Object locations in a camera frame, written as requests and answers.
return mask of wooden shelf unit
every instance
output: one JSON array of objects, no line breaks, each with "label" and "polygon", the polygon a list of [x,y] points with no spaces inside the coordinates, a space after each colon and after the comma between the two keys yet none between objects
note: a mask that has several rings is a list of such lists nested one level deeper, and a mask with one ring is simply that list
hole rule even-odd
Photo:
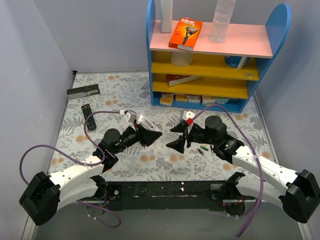
[{"label": "wooden shelf unit", "polygon": [[238,79],[204,77],[203,79],[187,82],[176,86],[168,86],[166,75],[154,75],[153,92],[194,94],[234,99],[247,99],[248,91],[246,82]]},{"label": "wooden shelf unit", "polygon": [[[230,24],[224,42],[210,41],[211,22],[204,22],[193,48],[192,64],[175,67],[170,63],[170,52],[183,50],[170,48],[172,33],[161,33],[161,21],[156,20],[155,0],[148,1],[146,12],[146,48],[150,82],[151,104],[160,104],[161,92],[227,97],[223,106],[241,113],[254,94],[260,81],[281,50],[290,28],[291,9],[279,4],[265,25]],[[172,32],[178,21],[172,21]],[[251,57],[248,65],[235,69],[225,63],[225,56]],[[168,87],[165,74],[201,76],[203,79]],[[203,109],[205,106],[174,101],[172,107]],[[209,110],[221,111],[218,107]]]},{"label": "wooden shelf unit", "polygon": [[194,54],[192,64],[186,67],[177,67],[170,62],[170,52],[156,51],[154,53],[151,72],[155,74],[192,75],[211,78],[226,78],[258,81],[259,74],[254,58],[241,69],[230,67],[225,62],[225,56]]}]

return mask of cardboard box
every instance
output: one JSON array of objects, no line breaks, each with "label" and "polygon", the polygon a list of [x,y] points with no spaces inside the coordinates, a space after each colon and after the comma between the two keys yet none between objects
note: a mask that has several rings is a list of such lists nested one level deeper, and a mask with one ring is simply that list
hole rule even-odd
[{"label": "cardboard box", "polygon": [[202,21],[180,18],[171,39],[169,48],[192,51],[202,27]]},{"label": "cardboard box", "polygon": [[201,98],[202,98],[202,105],[204,106],[212,105],[216,102],[215,96],[201,96]]},{"label": "cardboard box", "polygon": [[81,86],[81,87],[68,89],[66,91],[66,94],[68,95],[69,99],[77,99],[77,98],[100,94],[100,88],[98,84]]},{"label": "cardboard box", "polygon": [[165,75],[165,80],[168,83],[169,87],[176,86],[179,84],[189,83],[199,79],[202,79],[202,76],[175,75],[175,74]]},{"label": "cardboard box", "polygon": [[215,98],[215,103],[216,104],[226,104],[229,101],[228,97],[221,97],[221,96],[217,96]]},{"label": "cardboard box", "polygon": [[188,98],[185,94],[177,94],[175,95],[175,101],[176,102],[183,102],[183,103],[187,103],[188,102]]},{"label": "cardboard box", "polygon": [[162,105],[171,107],[173,102],[174,102],[174,96],[162,96],[160,98],[160,104]]},{"label": "cardboard box", "polygon": [[188,103],[192,103],[192,104],[201,103],[201,96],[199,95],[187,94],[186,98],[188,99]]},{"label": "cardboard box", "polygon": [[174,96],[175,94],[172,92],[161,92],[162,97],[171,97]]}]

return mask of pink shelf board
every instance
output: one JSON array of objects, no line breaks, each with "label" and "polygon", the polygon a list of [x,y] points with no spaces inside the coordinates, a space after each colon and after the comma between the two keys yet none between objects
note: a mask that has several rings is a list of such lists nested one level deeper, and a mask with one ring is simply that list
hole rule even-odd
[{"label": "pink shelf board", "polygon": [[[150,50],[183,52],[184,50],[168,47],[169,40],[177,24],[178,21],[172,21],[171,33],[161,33],[161,21],[156,20]],[[271,59],[273,56],[264,25],[230,23],[225,40],[219,43],[212,42],[209,39],[211,27],[211,22],[204,22],[202,24],[200,34],[192,51],[193,53],[248,56],[266,59]]]}]

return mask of yellow shelf board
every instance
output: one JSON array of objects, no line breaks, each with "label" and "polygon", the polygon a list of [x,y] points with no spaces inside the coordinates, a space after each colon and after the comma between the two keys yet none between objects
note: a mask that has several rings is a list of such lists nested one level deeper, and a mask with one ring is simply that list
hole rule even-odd
[{"label": "yellow shelf board", "polygon": [[179,84],[176,86],[168,86],[166,82],[166,75],[157,73],[154,75],[152,91],[235,99],[248,98],[246,81],[215,77],[204,77],[199,80]]},{"label": "yellow shelf board", "polygon": [[193,54],[191,65],[177,67],[170,63],[170,52],[156,51],[151,72],[251,81],[259,80],[256,60],[254,58],[250,58],[246,67],[236,69],[226,64],[225,56],[199,53]]}]

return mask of white label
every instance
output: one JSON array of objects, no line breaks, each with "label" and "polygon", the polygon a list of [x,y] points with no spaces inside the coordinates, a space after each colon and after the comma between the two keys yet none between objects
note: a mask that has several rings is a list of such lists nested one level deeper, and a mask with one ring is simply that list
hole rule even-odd
[{"label": "white label", "polygon": [[156,125],[154,125],[151,121],[149,121],[148,119],[146,119],[142,114],[140,114],[140,115],[137,117],[136,123],[137,123],[137,124],[141,124],[141,125],[144,126],[146,129],[160,132],[160,129],[159,129]]},{"label": "white label", "polygon": [[192,51],[192,47],[191,46],[178,45],[177,48],[178,49],[182,49],[182,50]]},{"label": "white label", "polygon": [[70,94],[69,98],[70,99],[77,99],[77,98],[82,98],[85,97],[85,93],[84,92],[79,92],[79,93],[75,93],[75,94]]},{"label": "white label", "polygon": [[89,91],[89,94],[94,94],[94,93],[97,93],[98,90],[92,90],[92,91]]}]

